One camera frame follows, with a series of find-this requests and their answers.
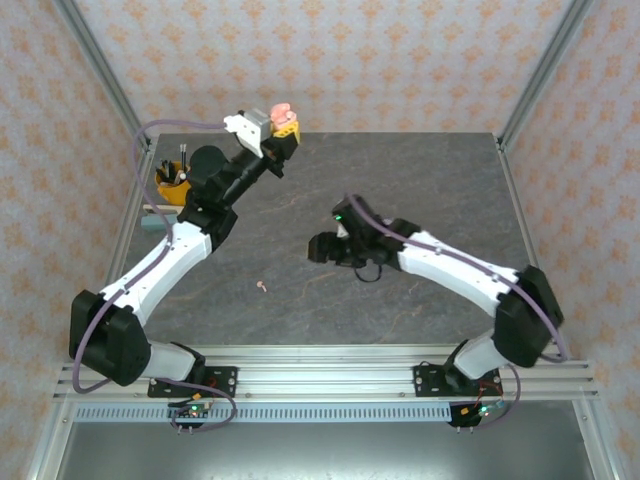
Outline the teal and beige stapler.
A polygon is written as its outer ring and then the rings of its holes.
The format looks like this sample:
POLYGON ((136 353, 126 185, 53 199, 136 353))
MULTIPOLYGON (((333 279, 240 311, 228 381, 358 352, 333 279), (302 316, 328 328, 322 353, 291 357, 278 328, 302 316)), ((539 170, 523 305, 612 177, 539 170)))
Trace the teal and beige stapler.
MULTIPOLYGON (((165 217, 168 225, 172 226, 177 221, 178 214, 182 211, 182 206, 158 205, 160 213, 165 217)), ((140 226, 145 231, 162 231, 165 229, 164 221, 155 212, 150 204, 142 205, 143 215, 140 219, 140 226)))

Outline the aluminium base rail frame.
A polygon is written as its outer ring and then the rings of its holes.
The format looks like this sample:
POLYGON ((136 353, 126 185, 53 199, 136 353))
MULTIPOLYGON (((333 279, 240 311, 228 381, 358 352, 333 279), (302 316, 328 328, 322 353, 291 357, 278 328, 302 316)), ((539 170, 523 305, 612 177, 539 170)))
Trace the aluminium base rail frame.
MULTIPOLYGON (((412 368, 443 363, 451 344, 248 345, 199 347, 209 364, 235 366, 236 399, 247 402, 415 401, 412 368)), ((586 360, 500 371, 504 397, 524 401, 597 399, 586 360)))

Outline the pink round charging case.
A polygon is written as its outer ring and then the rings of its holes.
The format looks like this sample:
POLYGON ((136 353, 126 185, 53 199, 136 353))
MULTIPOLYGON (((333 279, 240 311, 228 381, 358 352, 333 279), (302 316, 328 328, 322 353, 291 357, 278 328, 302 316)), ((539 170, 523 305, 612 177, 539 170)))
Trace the pink round charging case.
POLYGON ((289 103, 279 103, 271 108, 270 119, 274 126, 279 129, 284 125, 295 122, 297 114, 292 110, 289 103))

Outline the aluminium upright frame post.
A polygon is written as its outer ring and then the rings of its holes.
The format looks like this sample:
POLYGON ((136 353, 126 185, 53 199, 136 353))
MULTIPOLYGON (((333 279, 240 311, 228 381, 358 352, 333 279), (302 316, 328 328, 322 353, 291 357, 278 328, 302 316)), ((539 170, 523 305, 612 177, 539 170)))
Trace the aluminium upright frame post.
POLYGON ((131 134, 142 126, 121 82, 118 80, 109 60, 91 27, 85 19, 76 0, 52 0, 66 22, 80 49, 100 81, 107 97, 123 120, 131 134))
POLYGON ((569 47, 594 0, 571 0, 555 33, 536 65, 523 93, 517 101, 502 133, 496 137, 501 152, 514 143, 519 131, 533 110, 558 63, 569 47))

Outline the yellow pen cup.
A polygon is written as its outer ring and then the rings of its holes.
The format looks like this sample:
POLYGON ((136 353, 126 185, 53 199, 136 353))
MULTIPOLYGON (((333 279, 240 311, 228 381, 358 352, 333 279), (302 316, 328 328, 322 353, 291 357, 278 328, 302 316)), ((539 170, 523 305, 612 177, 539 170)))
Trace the yellow pen cup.
POLYGON ((175 206, 185 206, 188 192, 191 190, 191 184, 188 182, 188 178, 184 182, 178 184, 176 181, 178 171, 173 176, 173 182, 171 184, 159 184, 155 173, 155 183, 159 195, 168 204, 175 206))

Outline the grey metal lower panel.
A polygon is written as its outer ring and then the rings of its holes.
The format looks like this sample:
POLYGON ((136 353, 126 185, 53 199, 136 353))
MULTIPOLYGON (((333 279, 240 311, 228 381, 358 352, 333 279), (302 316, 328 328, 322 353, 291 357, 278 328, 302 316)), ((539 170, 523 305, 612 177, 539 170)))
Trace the grey metal lower panel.
POLYGON ((77 424, 56 480, 595 480, 580 435, 535 424, 77 424))

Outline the aluminium table side rail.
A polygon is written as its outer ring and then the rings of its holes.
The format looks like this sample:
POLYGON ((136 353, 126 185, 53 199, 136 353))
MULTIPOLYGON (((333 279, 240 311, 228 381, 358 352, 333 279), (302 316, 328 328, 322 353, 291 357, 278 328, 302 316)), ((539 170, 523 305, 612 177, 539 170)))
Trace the aluminium table side rail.
POLYGON ((540 261, 536 252, 534 241, 529 229, 527 220, 525 218, 525 212, 520 196, 518 194, 513 172, 511 170, 509 160, 506 154, 506 148, 500 138, 495 138, 496 149, 499 156, 499 160, 502 166, 504 177, 506 180, 507 188, 509 190, 511 202, 513 204, 515 214, 517 217, 518 225, 520 228, 522 240, 527 252, 527 257, 530 263, 536 267, 540 267, 540 261))
POLYGON ((139 186, 139 180, 146 180, 148 178, 155 153, 155 144, 156 141, 154 139, 143 141, 137 151, 134 169, 130 168, 132 182, 126 196, 123 213, 120 217, 120 224, 117 230, 117 236, 115 237, 115 245, 109 268, 104 278, 106 285, 118 280, 123 274, 131 238, 138 222, 138 213, 143 204, 144 195, 142 188, 139 186))

